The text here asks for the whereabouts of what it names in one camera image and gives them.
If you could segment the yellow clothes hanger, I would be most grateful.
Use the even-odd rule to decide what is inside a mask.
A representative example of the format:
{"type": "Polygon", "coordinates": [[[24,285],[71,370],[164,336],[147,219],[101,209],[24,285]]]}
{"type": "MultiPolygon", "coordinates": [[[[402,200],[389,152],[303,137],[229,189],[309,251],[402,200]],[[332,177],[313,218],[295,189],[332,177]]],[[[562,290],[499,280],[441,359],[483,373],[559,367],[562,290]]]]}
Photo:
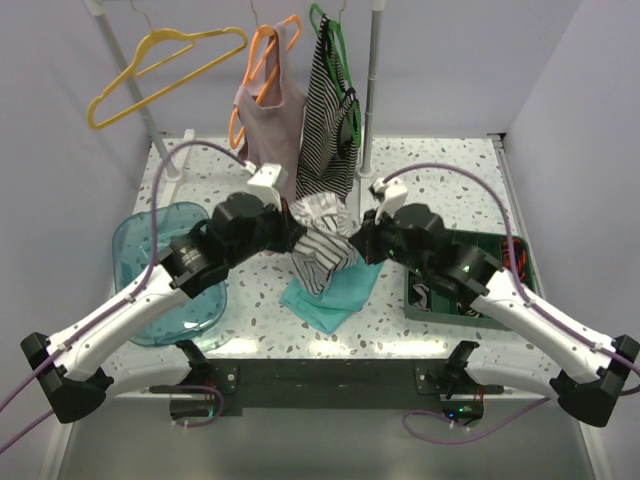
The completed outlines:
{"type": "Polygon", "coordinates": [[[156,28],[151,22],[148,13],[141,10],[136,5],[135,1],[130,1],[129,5],[133,12],[141,15],[144,18],[145,23],[148,27],[148,33],[139,41],[132,59],[125,62],[124,67],[121,69],[121,72],[115,77],[115,79],[112,80],[102,90],[102,92],[89,103],[86,119],[88,126],[94,130],[101,130],[103,128],[106,128],[107,126],[120,121],[130,114],[141,110],[143,107],[148,106],[155,100],[169,94],[182,85],[205,74],[206,72],[210,71],[226,60],[238,55],[248,47],[248,36],[240,27],[228,26],[224,28],[196,32],[184,32],[170,27],[156,28]],[[208,60],[207,62],[189,71],[179,79],[167,84],[166,86],[160,88],[152,94],[143,96],[139,100],[134,100],[131,106],[126,107],[124,110],[121,110],[118,113],[115,113],[111,117],[100,121],[96,119],[96,111],[98,107],[126,81],[137,80],[138,78],[147,76],[168,64],[174,63],[177,59],[190,53],[202,42],[220,37],[236,37],[239,43],[230,50],[208,60]],[[180,46],[180,49],[175,50],[171,54],[154,63],[147,62],[146,58],[149,56],[149,54],[154,50],[157,50],[164,44],[177,44],[178,46],[180,46]]]}

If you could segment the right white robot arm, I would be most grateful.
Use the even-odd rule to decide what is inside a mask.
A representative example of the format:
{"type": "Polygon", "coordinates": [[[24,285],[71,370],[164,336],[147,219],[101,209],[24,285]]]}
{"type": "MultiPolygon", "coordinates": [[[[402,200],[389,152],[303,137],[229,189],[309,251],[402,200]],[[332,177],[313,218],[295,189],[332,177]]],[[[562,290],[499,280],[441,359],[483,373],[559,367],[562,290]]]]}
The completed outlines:
{"type": "Polygon", "coordinates": [[[431,291],[501,323],[532,345],[509,351],[460,342],[433,377],[448,394],[476,385],[513,387],[557,401],[588,425],[608,424],[639,353],[637,341],[600,334],[548,304],[501,260],[458,241],[423,204],[409,204],[393,216],[369,210],[349,241],[367,263],[391,260],[431,291]]]}

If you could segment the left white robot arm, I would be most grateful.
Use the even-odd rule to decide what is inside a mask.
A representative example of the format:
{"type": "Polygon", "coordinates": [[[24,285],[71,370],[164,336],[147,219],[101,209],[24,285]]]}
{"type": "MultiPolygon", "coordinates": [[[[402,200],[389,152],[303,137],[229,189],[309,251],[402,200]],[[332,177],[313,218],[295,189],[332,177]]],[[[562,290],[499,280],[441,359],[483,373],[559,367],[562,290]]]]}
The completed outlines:
{"type": "Polygon", "coordinates": [[[54,335],[24,338],[22,351],[57,420],[78,421],[106,399],[143,388],[200,390],[213,370],[192,341],[127,354],[130,338],[222,283],[254,255],[291,252],[305,231],[286,204],[233,194],[211,218],[174,237],[141,275],[92,314],[54,335]]]}

